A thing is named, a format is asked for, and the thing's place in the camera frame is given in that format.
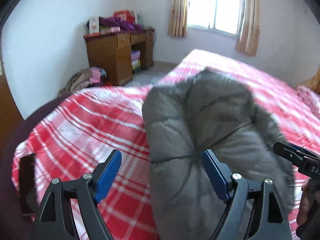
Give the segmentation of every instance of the white wall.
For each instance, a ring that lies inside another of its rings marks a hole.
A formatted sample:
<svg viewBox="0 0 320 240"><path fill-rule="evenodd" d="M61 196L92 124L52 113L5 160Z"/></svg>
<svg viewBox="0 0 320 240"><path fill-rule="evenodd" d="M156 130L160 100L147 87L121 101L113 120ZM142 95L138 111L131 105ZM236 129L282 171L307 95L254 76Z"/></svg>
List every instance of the white wall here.
<svg viewBox="0 0 320 240"><path fill-rule="evenodd" d="M55 98L78 70L88 67L83 35L91 16L135 9L156 29L154 58L179 63L192 49L243 61L292 85L310 79L320 63L320 25L303 0L260 0L261 35L256 57L234 47L236 40L188 30L167 36L171 0L21 0L2 33L9 87L24 118Z"/></svg>
<svg viewBox="0 0 320 240"><path fill-rule="evenodd" d="M88 67L83 35L91 16L109 16L124 0L21 0L2 31L5 72L23 118L54 99Z"/></svg>
<svg viewBox="0 0 320 240"><path fill-rule="evenodd" d="M261 34L256 57L235 51L236 40L189 29L185 39L167 36L171 0L134 0L132 7L156 29L154 57L179 63L192 49L204 49L253 65L292 85L311 78L320 63L320 25L303 0L260 0Z"/></svg>

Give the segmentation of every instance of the bed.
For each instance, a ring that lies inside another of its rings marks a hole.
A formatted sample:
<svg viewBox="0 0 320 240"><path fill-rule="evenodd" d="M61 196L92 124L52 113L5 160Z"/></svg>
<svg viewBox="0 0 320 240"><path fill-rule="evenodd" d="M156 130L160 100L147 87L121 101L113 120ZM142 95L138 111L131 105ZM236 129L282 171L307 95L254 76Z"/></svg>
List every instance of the bed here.
<svg viewBox="0 0 320 240"><path fill-rule="evenodd" d="M248 87L257 104L273 114L286 139L320 154L320 120L297 90L244 63L193 50L160 84L182 81L203 69L223 71ZM141 108L151 86L91 88L66 98L19 144L12 163L12 182L19 189L19 160L36 153L38 201L50 181L78 179L106 160L116 148L123 164L100 212L115 240L158 239L148 189L148 143ZM295 171L295 206L289 214L292 238L305 176ZM88 239L79 207L72 200L80 239Z"/></svg>

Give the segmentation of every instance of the wooden desk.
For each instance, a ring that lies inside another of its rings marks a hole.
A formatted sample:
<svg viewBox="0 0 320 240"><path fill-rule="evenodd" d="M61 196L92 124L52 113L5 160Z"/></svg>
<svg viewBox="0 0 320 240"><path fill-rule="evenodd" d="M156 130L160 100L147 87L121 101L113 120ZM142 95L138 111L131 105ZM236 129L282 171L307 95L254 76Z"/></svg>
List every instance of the wooden desk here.
<svg viewBox="0 0 320 240"><path fill-rule="evenodd" d="M132 79L132 50L140 50L142 68L153 65L153 35L145 30L86 38L89 66L105 69L113 85L124 85Z"/></svg>

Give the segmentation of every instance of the metal screw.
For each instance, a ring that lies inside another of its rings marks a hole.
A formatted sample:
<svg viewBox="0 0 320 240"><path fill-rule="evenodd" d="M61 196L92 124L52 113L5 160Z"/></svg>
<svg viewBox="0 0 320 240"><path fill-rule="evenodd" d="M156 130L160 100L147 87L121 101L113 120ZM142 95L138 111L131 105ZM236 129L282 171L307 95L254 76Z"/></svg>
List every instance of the metal screw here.
<svg viewBox="0 0 320 240"><path fill-rule="evenodd" d="M232 174L232 177L233 177L234 179L241 179L241 178L242 178L242 176L241 176L239 173L234 173L234 174Z"/></svg>
<svg viewBox="0 0 320 240"><path fill-rule="evenodd" d="M52 184L57 184L57 183L59 183L59 179L55 178L55 179L51 180L51 182L52 182Z"/></svg>
<svg viewBox="0 0 320 240"><path fill-rule="evenodd" d="M85 173L85 174L83 175L83 178L84 178L84 179L91 179L91 177L92 177L92 174L91 174L91 173Z"/></svg>
<svg viewBox="0 0 320 240"><path fill-rule="evenodd" d="M269 184L269 185L271 185L273 183L271 179L265 179L264 182Z"/></svg>

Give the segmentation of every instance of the hand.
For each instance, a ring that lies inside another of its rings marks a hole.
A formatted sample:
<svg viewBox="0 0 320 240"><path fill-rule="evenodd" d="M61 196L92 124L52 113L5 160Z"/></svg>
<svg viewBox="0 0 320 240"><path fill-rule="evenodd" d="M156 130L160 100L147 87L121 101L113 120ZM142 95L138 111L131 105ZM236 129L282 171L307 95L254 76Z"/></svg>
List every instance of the hand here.
<svg viewBox="0 0 320 240"><path fill-rule="evenodd" d="M313 203L308 199L308 194L309 192L309 180L306 179L305 182L303 183L301 190L302 190L302 196L301 196L301 201L300 201L300 207L299 207L299 212L297 215L297 224L298 226L301 226L307 221L308 217L308 212L310 211L310 208ZM320 204L320 190L316 192L316 200Z"/></svg>

